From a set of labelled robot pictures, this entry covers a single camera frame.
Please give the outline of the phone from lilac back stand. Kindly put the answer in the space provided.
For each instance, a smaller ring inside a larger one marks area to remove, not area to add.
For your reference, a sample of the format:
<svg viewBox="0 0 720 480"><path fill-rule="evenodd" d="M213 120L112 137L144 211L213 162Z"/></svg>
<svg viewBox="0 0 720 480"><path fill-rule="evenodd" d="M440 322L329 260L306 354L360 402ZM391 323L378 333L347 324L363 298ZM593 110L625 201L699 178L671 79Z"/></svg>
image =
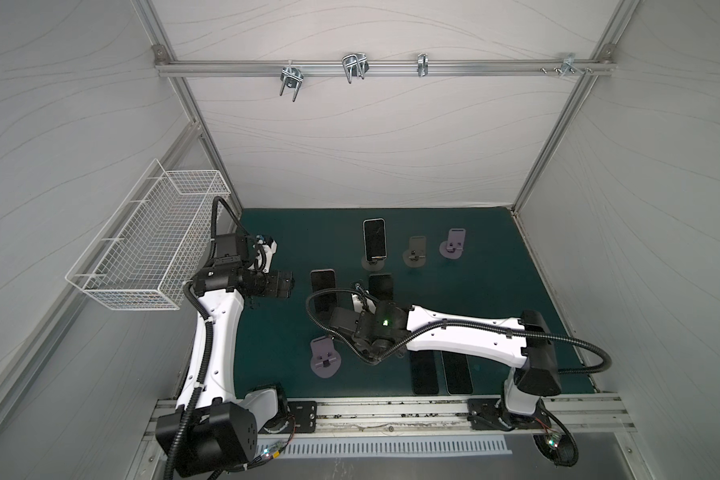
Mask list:
<svg viewBox="0 0 720 480"><path fill-rule="evenodd" d="M435 352L432 350L410 351L410 374L415 395L433 396L439 393Z"/></svg>

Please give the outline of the phone from grey stand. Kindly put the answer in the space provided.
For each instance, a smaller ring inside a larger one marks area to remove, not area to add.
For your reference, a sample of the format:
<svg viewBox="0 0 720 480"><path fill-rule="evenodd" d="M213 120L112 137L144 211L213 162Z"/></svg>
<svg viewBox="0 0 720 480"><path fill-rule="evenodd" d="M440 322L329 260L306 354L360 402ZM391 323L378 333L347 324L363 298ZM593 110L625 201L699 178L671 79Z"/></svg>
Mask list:
<svg viewBox="0 0 720 480"><path fill-rule="evenodd" d="M450 395L470 395L474 387L468 357L464 354L441 353L446 389Z"/></svg>

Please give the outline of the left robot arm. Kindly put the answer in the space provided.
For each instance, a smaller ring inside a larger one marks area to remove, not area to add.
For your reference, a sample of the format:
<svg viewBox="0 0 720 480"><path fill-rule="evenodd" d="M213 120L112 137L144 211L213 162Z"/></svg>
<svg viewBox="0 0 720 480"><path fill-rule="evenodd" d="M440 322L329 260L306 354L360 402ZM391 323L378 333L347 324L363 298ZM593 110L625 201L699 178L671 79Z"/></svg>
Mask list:
<svg viewBox="0 0 720 480"><path fill-rule="evenodd" d="M258 387L237 396L234 357L245 302L287 298L289 272L271 268L277 243L269 236L213 234L203 266L182 288L197 313L190 365L171 414L158 418L155 438L166 455L163 476L188 478L244 472L281 456L288 439L259 447L266 429L295 431L283 388Z"/></svg>

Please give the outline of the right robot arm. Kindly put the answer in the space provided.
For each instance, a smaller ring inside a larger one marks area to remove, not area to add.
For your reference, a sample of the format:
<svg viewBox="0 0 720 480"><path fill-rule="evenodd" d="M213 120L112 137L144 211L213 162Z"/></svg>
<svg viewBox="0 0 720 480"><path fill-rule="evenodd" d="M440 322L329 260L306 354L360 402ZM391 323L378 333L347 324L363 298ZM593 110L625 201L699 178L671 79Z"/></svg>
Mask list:
<svg viewBox="0 0 720 480"><path fill-rule="evenodd" d="M562 392L562 375L590 375L612 365L604 349L575 337L551 333L543 317L531 310L519 317L485 319L367 299L358 311L334 308L323 329L373 365L405 349L480 357L507 366L509 375L496 406L505 423L513 416L537 415L543 398ZM596 355L599 362L562 368L557 361L556 343L586 350Z"/></svg>

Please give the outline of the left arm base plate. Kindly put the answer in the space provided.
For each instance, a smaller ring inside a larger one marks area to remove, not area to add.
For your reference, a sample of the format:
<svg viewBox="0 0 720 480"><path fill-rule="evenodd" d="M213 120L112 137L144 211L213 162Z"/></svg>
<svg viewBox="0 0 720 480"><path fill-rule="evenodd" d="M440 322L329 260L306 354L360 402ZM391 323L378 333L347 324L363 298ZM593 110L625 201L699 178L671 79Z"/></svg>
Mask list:
<svg viewBox="0 0 720 480"><path fill-rule="evenodd" d="M276 434L311 434L316 431L317 403L315 401L292 401L275 424Z"/></svg>

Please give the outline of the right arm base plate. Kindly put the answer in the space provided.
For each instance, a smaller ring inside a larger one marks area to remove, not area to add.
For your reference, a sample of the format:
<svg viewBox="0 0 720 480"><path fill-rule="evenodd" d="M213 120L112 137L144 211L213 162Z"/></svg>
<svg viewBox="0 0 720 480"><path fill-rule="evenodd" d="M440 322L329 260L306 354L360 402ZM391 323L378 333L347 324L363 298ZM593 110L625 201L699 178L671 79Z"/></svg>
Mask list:
<svg viewBox="0 0 720 480"><path fill-rule="evenodd" d="M544 403L539 399L531 415L512 413L501 398L472 398L467 401L467 421L473 430L496 430L510 432L514 430L549 429L551 420L542 411Z"/></svg>

